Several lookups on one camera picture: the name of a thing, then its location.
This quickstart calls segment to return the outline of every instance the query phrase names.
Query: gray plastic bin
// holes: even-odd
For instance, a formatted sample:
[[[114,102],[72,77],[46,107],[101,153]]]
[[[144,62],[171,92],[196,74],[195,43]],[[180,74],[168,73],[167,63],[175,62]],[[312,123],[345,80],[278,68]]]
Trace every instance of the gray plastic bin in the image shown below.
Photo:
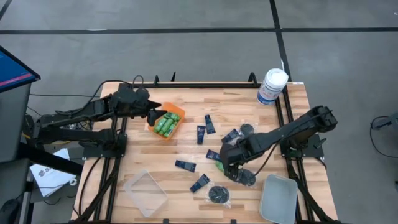
[[[292,179],[270,174],[262,186],[260,215],[279,224],[293,224],[297,202],[297,183]]]

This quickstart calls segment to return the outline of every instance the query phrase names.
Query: wooden tabletop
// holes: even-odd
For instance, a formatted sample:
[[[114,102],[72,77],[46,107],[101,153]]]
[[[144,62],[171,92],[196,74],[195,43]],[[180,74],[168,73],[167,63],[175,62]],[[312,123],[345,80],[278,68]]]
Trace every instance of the wooden tabletop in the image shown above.
[[[117,90],[118,83],[106,83],[101,96]],[[298,118],[310,108],[304,84],[289,83],[288,90],[294,117]],[[126,155],[121,159],[112,222],[161,223],[164,218],[168,218],[171,223],[230,223],[231,219],[237,219],[238,223],[267,223],[259,215],[262,183],[269,174],[287,177],[286,163],[279,147],[257,176],[257,182],[253,187],[245,187],[230,181],[216,168],[215,162],[205,156],[209,149],[219,152],[221,138],[233,128],[238,129],[243,123],[257,125],[257,132],[266,133],[278,128],[275,106],[259,104],[256,100],[257,89],[254,88],[148,88],[148,91],[152,101],[159,103],[169,101],[184,109],[185,120],[173,138],[164,141],[148,131],[145,119],[128,119],[126,130],[128,145]],[[287,122],[283,101],[281,103]],[[206,114],[211,116],[216,133],[206,134],[203,145],[200,146],[197,145],[196,127],[205,125]],[[94,129],[109,128],[110,125],[109,120],[96,123]],[[257,171],[268,153],[269,151],[261,158],[245,164],[244,168]],[[175,167],[176,159],[197,163],[195,173]],[[94,158],[85,162],[75,208],[78,207],[83,180],[86,179],[88,170],[95,160]],[[82,211],[98,192],[103,160],[97,163],[88,179],[83,195]],[[304,159],[303,163],[310,193],[326,214],[337,219],[325,168],[315,159]],[[150,218],[142,216],[123,190],[124,183],[142,170],[150,172],[169,198],[167,204]],[[231,208],[206,202],[206,187],[194,194],[191,193],[189,188],[202,174],[206,174],[214,183],[223,185],[229,190]],[[307,219],[301,193],[299,200],[303,219]],[[101,209],[102,219],[105,218],[107,203],[108,194],[104,197]]]

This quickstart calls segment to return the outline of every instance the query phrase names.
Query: white paper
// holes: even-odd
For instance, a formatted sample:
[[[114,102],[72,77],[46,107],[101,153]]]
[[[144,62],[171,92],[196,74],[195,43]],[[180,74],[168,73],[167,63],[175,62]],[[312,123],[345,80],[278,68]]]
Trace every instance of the white paper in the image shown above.
[[[55,152],[54,155],[69,160],[68,149],[61,149],[58,152]],[[67,174],[58,170],[54,170],[53,168],[45,167],[38,164],[32,165],[30,167],[30,171],[32,171],[39,188],[64,185],[68,183],[71,179],[74,179],[76,177],[73,174]],[[40,188],[40,191],[43,197],[48,197],[61,187],[62,186],[59,186],[57,188]]]

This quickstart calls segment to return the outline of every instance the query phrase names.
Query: gray floor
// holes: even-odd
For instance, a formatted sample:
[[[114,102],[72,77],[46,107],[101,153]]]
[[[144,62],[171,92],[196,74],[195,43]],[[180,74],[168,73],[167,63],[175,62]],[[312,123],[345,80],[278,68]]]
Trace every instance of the gray floor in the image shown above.
[[[278,0],[282,27],[398,27],[394,0]],[[268,1],[13,0],[1,30],[273,27]],[[326,163],[340,220],[396,223],[398,160],[375,152],[369,123],[398,111],[398,32],[283,34],[293,81],[305,82],[312,106],[333,109],[339,124],[325,134]],[[2,35],[0,45],[42,76],[32,93],[92,94],[105,79],[240,81],[280,67],[273,33]],[[31,97],[39,113],[86,99]],[[374,133],[398,156],[396,133]],[[34,223],[66,222],[73,199],[38,203]]]

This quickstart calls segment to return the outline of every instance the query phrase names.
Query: transparent tray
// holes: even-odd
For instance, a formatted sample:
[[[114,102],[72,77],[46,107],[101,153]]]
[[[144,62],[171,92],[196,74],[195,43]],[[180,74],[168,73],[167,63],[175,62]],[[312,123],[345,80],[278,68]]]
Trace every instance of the transparent tray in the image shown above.
[[[274,223],[294,224],[296,201],[296,181],[270,174],[262,187],[259,213]]]
[[[166,204],[167,194],[146,170],[124,184],[124,190],[145,217],[150,217]]]

